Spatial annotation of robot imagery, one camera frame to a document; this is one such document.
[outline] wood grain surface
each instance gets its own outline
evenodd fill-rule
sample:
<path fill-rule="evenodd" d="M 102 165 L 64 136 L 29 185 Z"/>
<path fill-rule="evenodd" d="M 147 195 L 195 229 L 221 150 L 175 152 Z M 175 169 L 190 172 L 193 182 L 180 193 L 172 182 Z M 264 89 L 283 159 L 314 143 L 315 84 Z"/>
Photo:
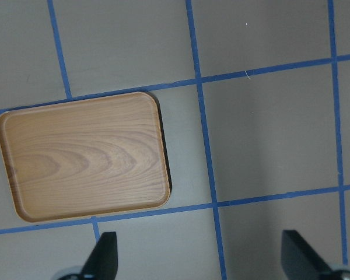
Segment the wood grain surface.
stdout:
<path fill-rule="evenodd" d="M 26 221 L 158 207 L 169 198 L 158 108 L 146 93 L 3 113 L 0 145 Z"/>

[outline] black object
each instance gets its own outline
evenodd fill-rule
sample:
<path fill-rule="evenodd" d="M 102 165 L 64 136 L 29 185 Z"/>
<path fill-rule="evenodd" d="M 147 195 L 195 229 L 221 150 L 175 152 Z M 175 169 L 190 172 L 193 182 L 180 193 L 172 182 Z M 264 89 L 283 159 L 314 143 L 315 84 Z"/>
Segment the black object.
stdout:
<path fill-rule="evenodd" d="M 289 280 L 350 280 L 350 271 L 333 270 L 296 230 L 282 232 L 281 265 Z"/>
<path fill-rule="evenodd" d="M 79 274 L 59 280 L 114 280 L 118 270 L 117 234 L 104 232 Z"/>

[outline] tray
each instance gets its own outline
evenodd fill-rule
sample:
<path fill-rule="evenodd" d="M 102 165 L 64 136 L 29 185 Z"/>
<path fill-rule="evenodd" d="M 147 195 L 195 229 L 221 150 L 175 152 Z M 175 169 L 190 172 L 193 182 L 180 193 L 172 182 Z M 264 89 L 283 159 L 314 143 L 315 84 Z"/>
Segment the tray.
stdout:
<path fill-rule="evenodd" d="M 170 195 L 158 107 L 146 93 L 5 112 L 0 146 L 28 222 L 159 207 Z"/>

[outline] small white thread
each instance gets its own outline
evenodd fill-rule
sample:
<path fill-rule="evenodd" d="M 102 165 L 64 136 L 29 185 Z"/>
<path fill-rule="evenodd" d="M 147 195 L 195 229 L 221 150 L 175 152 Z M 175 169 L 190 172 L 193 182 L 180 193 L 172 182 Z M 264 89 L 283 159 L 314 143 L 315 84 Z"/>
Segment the small white thread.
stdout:
<path fill-rule="evenodd" d="M 247 74 L 246 70 L 245 70 L 245 74 L 246 74 L 246 76 L 249 78 L 249 80 L 251 80 L 250 77 L 249 77 L 249 75 Z"/>

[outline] rectangular tray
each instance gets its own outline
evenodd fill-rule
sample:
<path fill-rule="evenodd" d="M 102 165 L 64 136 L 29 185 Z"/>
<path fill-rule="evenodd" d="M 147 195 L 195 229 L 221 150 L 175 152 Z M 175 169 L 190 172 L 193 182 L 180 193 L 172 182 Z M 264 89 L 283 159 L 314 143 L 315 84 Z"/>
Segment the rectangular tray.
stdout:
<path fill-rule="evenodd" d="M 29 222 L 159 207 L 170 195 L 146 93 L 5 112 L 0 146 L 16 212 Z"/>

